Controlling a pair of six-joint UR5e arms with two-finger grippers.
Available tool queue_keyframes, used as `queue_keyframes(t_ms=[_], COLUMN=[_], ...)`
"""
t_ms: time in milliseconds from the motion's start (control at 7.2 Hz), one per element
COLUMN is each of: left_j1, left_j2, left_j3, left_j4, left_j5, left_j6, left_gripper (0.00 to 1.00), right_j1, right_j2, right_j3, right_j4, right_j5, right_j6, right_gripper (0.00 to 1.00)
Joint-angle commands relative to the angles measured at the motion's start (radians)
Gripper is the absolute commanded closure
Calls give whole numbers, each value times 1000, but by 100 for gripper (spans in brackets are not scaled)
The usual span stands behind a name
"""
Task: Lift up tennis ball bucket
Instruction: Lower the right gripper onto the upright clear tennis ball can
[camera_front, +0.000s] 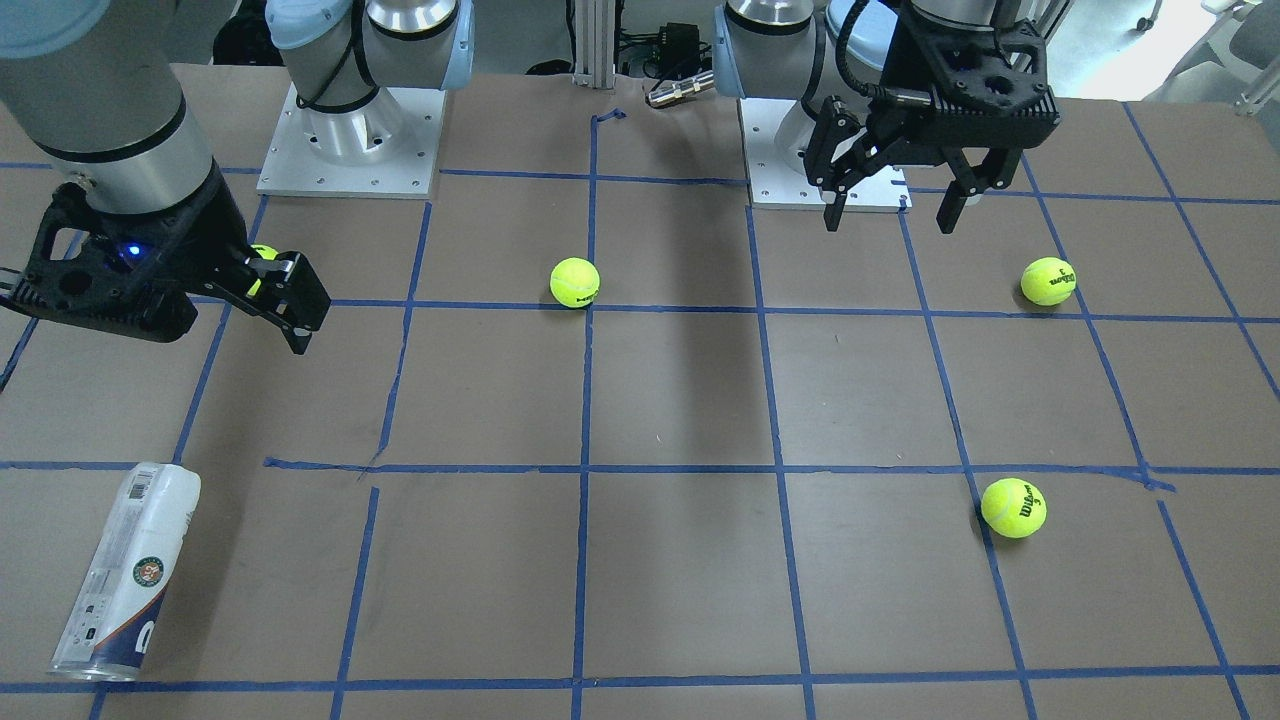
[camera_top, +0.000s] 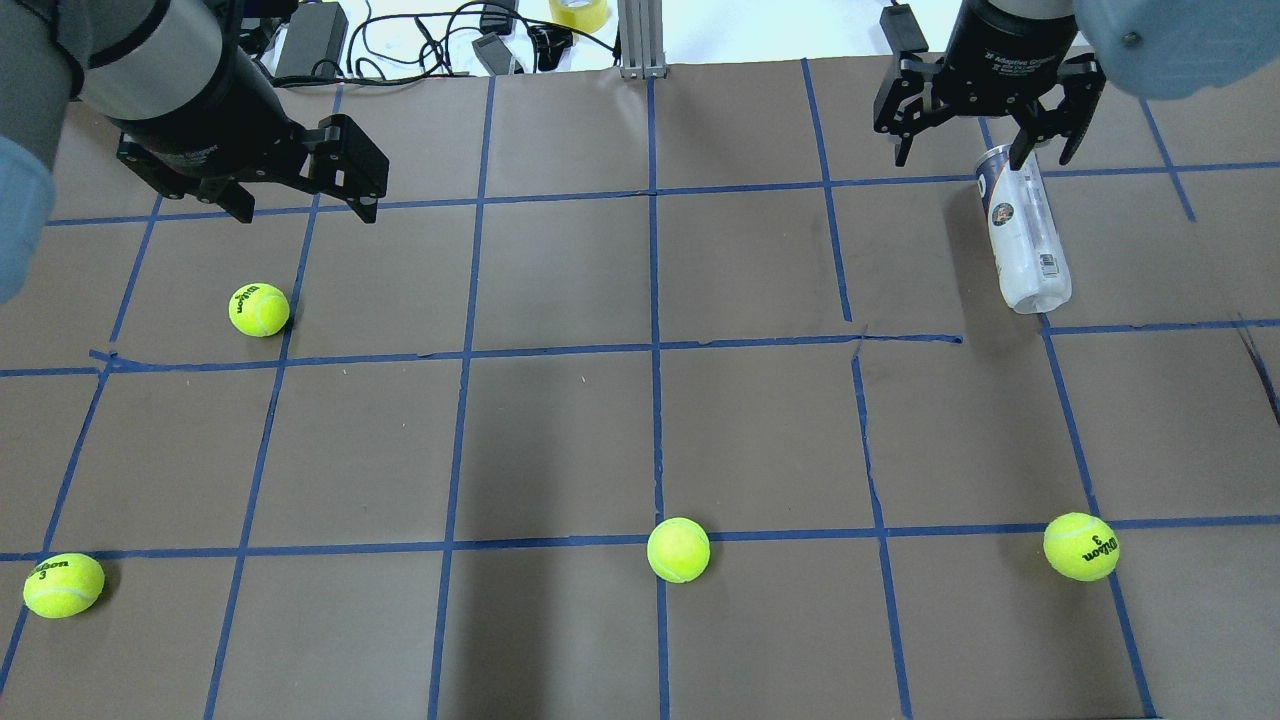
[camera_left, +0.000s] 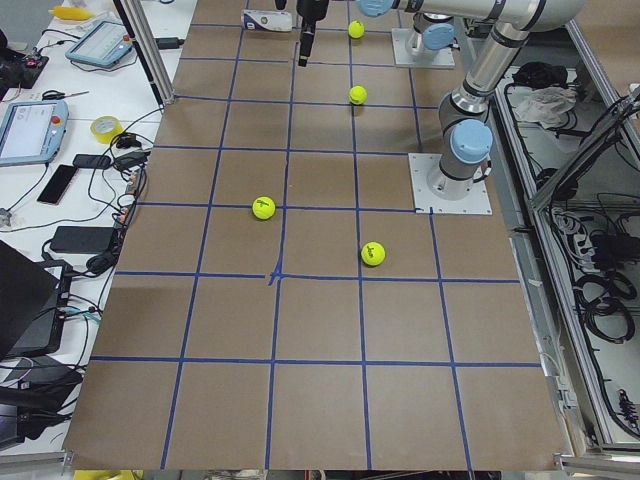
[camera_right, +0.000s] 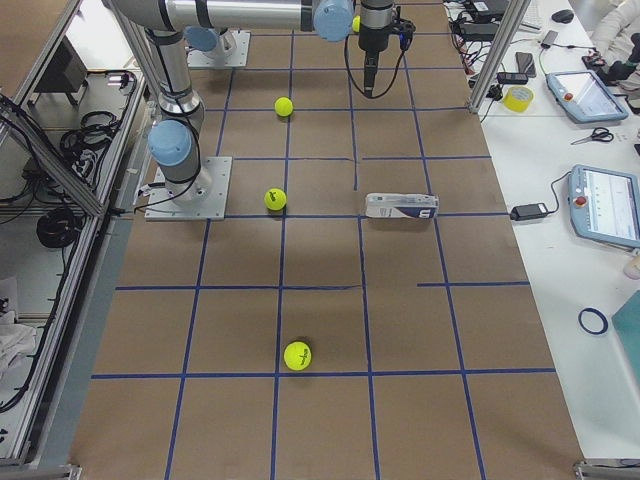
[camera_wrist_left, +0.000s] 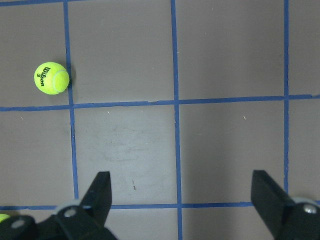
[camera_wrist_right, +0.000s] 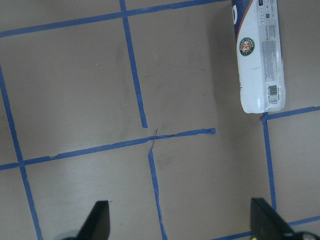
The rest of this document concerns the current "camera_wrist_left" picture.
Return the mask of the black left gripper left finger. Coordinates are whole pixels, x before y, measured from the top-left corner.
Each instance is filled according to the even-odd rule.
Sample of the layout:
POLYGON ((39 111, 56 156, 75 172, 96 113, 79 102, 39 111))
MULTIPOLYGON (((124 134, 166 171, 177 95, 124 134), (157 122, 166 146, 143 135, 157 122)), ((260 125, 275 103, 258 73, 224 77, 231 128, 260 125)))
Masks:
POLYGON ((0 223, 2 240, 115 240, 105 227, 112 205, 111 176, 98 172, 84 197, 56 208, 36 222, 31 215, 10 216, 0 223))

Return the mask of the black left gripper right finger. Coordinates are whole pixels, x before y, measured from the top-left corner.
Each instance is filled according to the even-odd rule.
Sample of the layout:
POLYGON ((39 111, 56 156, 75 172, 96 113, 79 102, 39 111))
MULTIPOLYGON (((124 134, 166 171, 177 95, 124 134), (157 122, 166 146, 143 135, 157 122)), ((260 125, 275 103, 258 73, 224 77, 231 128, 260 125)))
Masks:
POLYGON ((318 240, 320 205, 291 197, 264 170, 254 170, 251 202, 275 240, 318 240))

